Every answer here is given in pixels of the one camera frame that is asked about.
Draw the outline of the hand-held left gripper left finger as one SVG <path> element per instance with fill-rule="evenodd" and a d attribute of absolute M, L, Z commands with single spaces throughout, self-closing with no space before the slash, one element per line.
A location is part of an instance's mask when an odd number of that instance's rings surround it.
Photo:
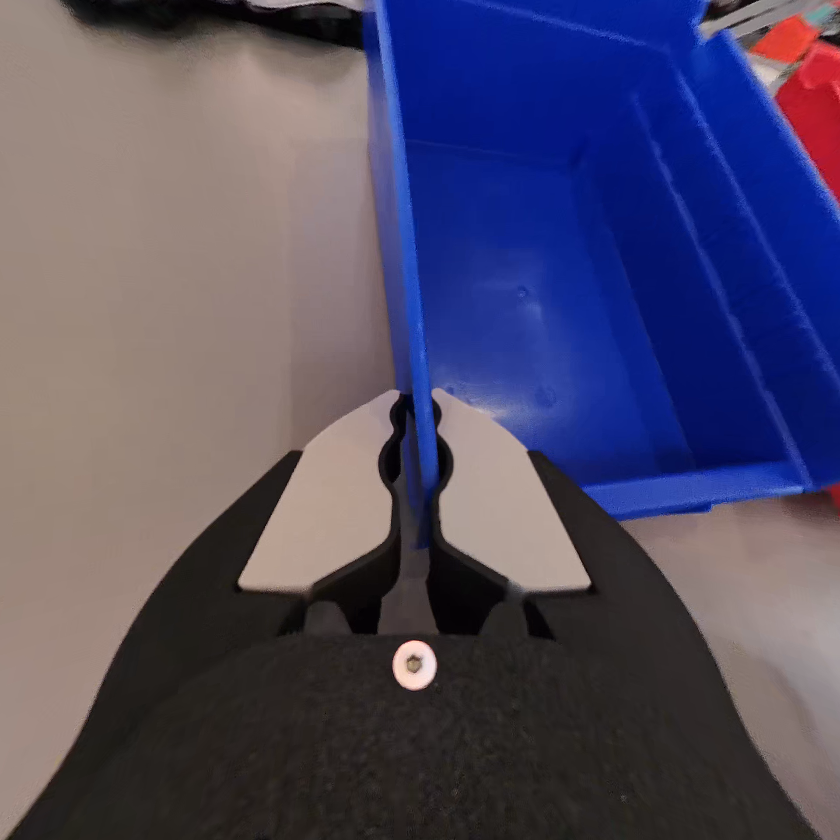
<path fill-rule="evenodd" d="M 386 391 L 306 444 L 238 588 L 334 602 L 368 623 L 400 572 L 401 443 L 402 396 Z"/>

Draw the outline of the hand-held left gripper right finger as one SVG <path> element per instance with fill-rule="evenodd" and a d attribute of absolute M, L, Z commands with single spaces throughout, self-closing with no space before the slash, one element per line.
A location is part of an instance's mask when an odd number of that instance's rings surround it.
<path fill-rule="evenodd" d="M 526 446 L 433 389 L 440 481 L 428 509 L 427 595 L 438 628 L 481 628 L 504 602 L 591 594 L 593 583 Z"/>

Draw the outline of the blue plastic bin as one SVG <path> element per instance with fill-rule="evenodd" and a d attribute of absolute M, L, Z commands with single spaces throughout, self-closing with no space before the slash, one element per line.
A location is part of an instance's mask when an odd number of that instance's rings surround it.
<path fill-rule="evenodd" d="M 617 519 L 839 477 L 837 204 L 702 2 L 364 2 L 409 498 L 431 391 Z"/>

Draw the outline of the red plastic bin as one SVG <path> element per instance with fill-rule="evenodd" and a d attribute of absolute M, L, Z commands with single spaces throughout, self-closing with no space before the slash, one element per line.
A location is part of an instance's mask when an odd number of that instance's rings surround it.
<path fill-rule="evenodd" d="M 838 198 L 838 48 L 817 40 L 775 98 L 824 183 Z"/>

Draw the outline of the grey desk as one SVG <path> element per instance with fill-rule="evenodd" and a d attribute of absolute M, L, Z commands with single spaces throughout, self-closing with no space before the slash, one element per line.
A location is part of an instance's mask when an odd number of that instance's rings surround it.
<path fill-rule="evenodd" d="M 364 48 L 240 28 L 151 40 L 2 2 L 2 838 L 95 699 L 128 703 L 221 601 L 289 632 L 240 570 L 298 457 L 396 386 Z M 838 838 L 838 517 L 812 491 L 630 518 L 767 764 Z"/>

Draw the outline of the red floor object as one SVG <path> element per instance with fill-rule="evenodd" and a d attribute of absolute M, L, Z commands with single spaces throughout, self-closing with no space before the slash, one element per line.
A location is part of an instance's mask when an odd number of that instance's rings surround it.
<path fill-rule="evenodd" d="M 791 16 L 773 26 L 749 48 L 749 54 L 777 64 L 794 64 L 821 33 L 820 26 L 812 24 L 805 16 Z"/>

